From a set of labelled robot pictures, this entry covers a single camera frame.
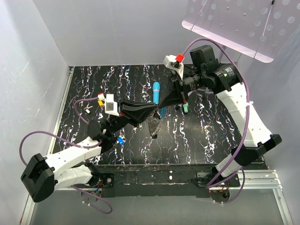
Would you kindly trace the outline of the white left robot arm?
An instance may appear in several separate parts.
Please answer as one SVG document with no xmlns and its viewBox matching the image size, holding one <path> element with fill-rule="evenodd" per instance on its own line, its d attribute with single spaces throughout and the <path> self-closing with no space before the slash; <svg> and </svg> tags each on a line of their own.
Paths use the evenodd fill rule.
<svg viewBox="0 0 300 225">
<path fill-rule="evenodd" d="M 129 100 L 105 101 L 108 119 L 90 120 L 87 138 L 58 153 L 42 156 L 40 153 L 25 163 L 21 181 L 36 203 L 48 198 L 55 190 L 84 184 L 96 187 L 101 176 L 86 160 L 110 150 L 117 142 L 115 133 L 126 125 L 143 123 L 157 109 L 156 103 L 138 103 Z"/>
</svg>

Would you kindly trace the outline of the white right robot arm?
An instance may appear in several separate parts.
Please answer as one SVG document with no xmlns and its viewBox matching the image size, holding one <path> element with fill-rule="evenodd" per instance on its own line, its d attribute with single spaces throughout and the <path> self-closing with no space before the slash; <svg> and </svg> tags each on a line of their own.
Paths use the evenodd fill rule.
<svg viewBox="0 0 300 225">
<path fill-rule="evenodd" d="M 231 153 L 213 167 L 211 174 L 199 179 L 207 186 L 223 186 L 240 168 L 251 164 L 282 142 L 263 124 L 248 99 L 246 83 L 232 63 L 222 64 L 215 57 L 212 46 L 203 45 L 190 51 L 193 68 L 184 70 L 182 54 L 167 55 L 164 65 L 171 70 L 169 85 L 159 102 L 159 108 L 185 104 L 189 94 L 200 87 L 211 90 L 224 104 L 236 124 L 242 140 Z"/>
</svg>

